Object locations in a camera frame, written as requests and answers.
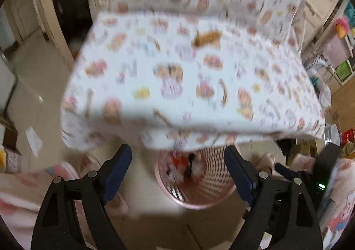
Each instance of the pink laundry basket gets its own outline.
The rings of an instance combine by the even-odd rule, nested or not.
[[[164,156],[168,152],[158,152],[155,175],[160,188],[170,199],[188,209],[207,209],[227,199],[236,187],[224,164],[226,147],[197,150],[206,165],[206,172],[200,182],[187,185],[177,185],[167,179]]]

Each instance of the red bag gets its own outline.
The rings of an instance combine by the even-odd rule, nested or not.
[[[354,130],[350,129],[341,135],[341,145],[345,145],[348,141],[354,141]]]

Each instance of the tiled floor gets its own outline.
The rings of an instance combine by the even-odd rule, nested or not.
[[[61,140],[59,105],[70,75],[56,47],[46,43],[41,33],[28,40],[13,56],[12,63],[18,85],[8,107],[19,136],[17,147],[23,156],[23,169],[37,170],[69,161],[75,167],[80,153],[66,148]],[[35,157],[25,130],[32,126],[43,141]],[[101,163],[111,158],[121,141],[104,144],[90,151]],[[240,145],[242,156],[257,161],[266,152],[284,157],[277,145],[252,142]],[[122,195],[130,208],[124,219],[113,219],[118,233],[128,249],[210,249],[225,241],[234,240],[245,210],[235,192],[219,205],[201,211],[184,209],[164,195],[153,171],[155,154],[133,148],[134,157],[126,174]]]

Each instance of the door frame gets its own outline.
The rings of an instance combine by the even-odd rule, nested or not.
[[[55,44],[68,69],[71,70],[75,63],[74,58],[60,28],[53,0],[39,0],[37,6],[40,18],[46,28],[48,36]]]

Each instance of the storage box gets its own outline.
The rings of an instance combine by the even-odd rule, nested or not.
[[[0,146],[0,173],[21,172],[21,159],[19,152]]]

